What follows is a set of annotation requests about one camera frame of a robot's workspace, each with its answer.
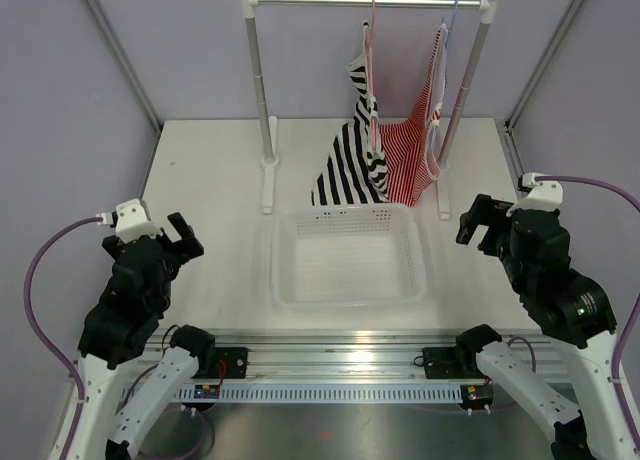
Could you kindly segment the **black white striped tank top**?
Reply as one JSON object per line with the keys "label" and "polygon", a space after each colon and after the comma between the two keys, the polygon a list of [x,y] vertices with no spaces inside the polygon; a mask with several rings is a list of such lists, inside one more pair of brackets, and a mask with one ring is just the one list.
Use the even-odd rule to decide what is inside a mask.
{"label": "black white striped tank top", "polygon": [[322,172],[311,191],[314,206],[345,206],[387,203],[388,166],[382,145],[375,152],[371,146],[368,108],[367,69],[364,38],[368,21],[362,25],[360,54],[347,67],[357,100],[351,119],[343,123],[334,136]]}

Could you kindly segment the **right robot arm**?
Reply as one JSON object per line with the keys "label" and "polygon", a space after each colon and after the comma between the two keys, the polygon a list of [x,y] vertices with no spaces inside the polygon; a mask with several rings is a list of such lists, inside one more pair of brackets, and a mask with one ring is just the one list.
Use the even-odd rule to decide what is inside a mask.
{"label": "right robot arm", "polygon": [[463,375],[498,382],[545,433],[555,458],[636,459],[639,412],[621,378],[617,322],[602,287],[572,268],[570,234],[559,215],[479,194],[460,217],[456,241],[466,245],[478,226],[486,227],[479,250],[500,261],[528,316],[550,339],[575,401],[516,359],[486,324],[457,337],[454,364]]}

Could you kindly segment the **pink wire hanger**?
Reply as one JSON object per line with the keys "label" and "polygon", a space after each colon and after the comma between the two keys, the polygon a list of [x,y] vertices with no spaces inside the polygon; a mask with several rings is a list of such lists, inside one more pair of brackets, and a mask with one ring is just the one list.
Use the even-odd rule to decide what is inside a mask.
{"label": "pink wire hanger", "polygon": [[374,26],[376,19],[376,1],[371,0],[371,19],[368,21],[368,27],[364,38],[364,51],[366,56],[367,69],[367,90],[368,90],[368,108],[371,114],[370,133],[371,146],[375,152],[379,151],[379,129],[378,129],[378,108],[377,99],[375,97],[374,88]]}

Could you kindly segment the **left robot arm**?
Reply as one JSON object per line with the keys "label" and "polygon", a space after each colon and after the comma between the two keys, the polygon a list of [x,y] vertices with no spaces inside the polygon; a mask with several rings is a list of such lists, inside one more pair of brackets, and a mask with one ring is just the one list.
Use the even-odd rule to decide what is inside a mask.
{"label": "left robot arm", "polygon": [[130,241],[117,235],[103,240],[114,260],[97,305],[87,314],[79,341],[81,378],[88,395],[75,424],[71,454],[75,459],[133,459],[155,421],[190,378],[215,368],[215,338],[184,325],[151,377],[129,402],[119,396],[136,360],[171,303],[171,283],[180,268],[203,255],[204,248],[179,213],[168,220],[180,238],[163,230]]}

